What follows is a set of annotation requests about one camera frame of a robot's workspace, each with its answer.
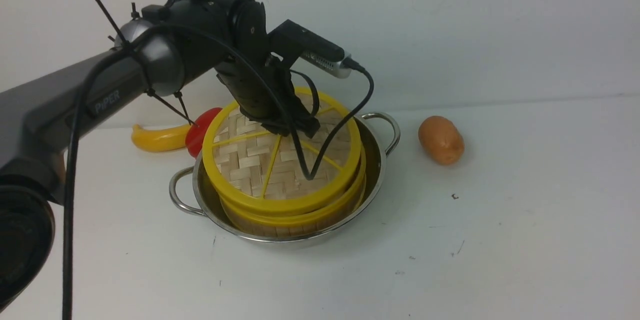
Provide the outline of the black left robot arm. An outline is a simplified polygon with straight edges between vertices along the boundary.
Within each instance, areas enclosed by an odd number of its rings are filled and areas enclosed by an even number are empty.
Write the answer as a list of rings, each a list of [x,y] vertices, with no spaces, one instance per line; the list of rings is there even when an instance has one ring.
[[[149,5],[112,48],[1,94],[1,308],[39,273],[54,242],[51,204],[73,192],[74,140],[132,100],[171,96],[215,70],[244,114],[266,130],[312,137],[320,128],[288,69],[313,42],[291,21],[265,30],[256,0]]]

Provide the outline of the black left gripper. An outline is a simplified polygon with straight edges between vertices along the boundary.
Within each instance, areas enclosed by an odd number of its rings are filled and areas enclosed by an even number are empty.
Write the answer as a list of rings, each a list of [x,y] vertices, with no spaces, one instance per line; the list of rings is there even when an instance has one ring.
[[[291,129],[267,88],[279,96],[284,110],[291,116],[295,130],[309,138],[320,130],[320,122],[316,118],[320,105],[317,90],[311,88],[312,103],[309,110],[296,95],[291,70],[282,65],[279,58],[269,57],[265,61],[262,74],[267,85],[263,85],[245,64],[232,57],[216,66],[215,71],[218,80],[226,86],[240,106],[241,114],[250,121],[258,122],[270,133],[288,137]]]

